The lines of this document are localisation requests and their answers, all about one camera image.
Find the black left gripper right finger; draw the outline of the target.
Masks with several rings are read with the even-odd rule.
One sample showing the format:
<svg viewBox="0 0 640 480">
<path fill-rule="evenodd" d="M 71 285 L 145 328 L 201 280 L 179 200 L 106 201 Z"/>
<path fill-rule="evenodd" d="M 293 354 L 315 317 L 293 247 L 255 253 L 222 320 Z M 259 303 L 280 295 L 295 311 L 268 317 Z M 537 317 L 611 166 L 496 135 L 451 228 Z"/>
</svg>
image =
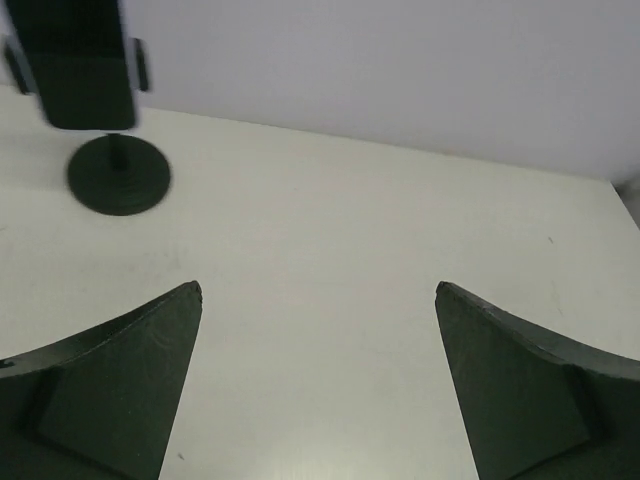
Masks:
<svg viewBox="0 0 640 480">
<path fill-rule="evenodd" d="M 435 308 L 479 478 L 638 478 L 638 361 L 450 282 Z"/>
</svg>

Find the smartphone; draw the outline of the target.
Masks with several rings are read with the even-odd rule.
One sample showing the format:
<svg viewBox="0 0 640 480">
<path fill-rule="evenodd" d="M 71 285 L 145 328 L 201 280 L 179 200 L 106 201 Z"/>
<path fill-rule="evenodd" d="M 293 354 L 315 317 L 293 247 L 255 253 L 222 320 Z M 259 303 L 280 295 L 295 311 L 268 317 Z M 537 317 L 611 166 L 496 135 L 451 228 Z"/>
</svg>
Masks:
<svg viewBox="0 0 640 480">
<path fill-rule="evenodd" d="M 3 1 L 1 17 L 2 59 L 49 125 L 104 132 L 136 126 L 135 43 L 121 1 Z"/>
</svg>

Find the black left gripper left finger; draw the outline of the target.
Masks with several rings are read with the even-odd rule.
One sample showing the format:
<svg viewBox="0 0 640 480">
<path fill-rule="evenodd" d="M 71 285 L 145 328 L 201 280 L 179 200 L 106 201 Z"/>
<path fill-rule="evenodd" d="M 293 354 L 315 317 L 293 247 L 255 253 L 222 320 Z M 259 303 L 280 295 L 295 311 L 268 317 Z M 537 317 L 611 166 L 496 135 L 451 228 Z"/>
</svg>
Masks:
<svg viewBox="0 0 640 480">
<path fill-rule="evenodd" d="M 201 317 L 191 281 L 3 359 L 2 478 L 158 478 Z"/>
</svg>

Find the black phone stand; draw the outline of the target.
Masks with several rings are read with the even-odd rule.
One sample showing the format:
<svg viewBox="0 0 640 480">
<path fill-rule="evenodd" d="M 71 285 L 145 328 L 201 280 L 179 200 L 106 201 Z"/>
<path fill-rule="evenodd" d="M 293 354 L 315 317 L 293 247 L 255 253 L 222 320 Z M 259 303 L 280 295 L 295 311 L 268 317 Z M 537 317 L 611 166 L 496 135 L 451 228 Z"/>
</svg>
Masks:
<svg viewBox="0 0 640 480">
<path fill-rule="evenodd" d="M 151 89 L 143 41 L 135 43 L 138 92 Z M 121 132 L 81 145 L 67 164 L 66 180 L 74 197 L 89 209 L 114 216 L 144 212 L 157 205 L 171 184 L 170 164 L 153 144 Z"/>
</svg>

